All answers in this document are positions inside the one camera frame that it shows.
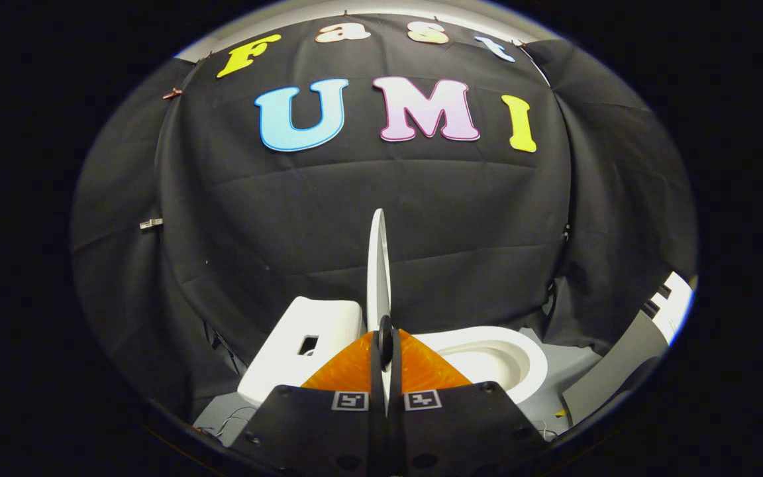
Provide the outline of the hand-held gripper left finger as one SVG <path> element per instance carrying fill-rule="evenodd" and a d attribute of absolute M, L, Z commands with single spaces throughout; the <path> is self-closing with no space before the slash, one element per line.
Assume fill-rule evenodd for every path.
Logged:
<path fill-rule="evenodd" d="M 276 386 L 230 445 L 272 476 L 384 476 L 385 395 L 378 333 L 333 357 L 358 382 Z"/>

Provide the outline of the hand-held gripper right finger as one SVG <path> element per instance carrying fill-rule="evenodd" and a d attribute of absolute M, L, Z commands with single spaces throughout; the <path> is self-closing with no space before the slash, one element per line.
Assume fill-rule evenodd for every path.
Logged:
<path fill-rule="evenodd" d="M 399 332 L 390 395 L 390 471 L 509 476 L 548 443 L 521 405 L 547 377 L 545 353 L 515 330 Z"/>

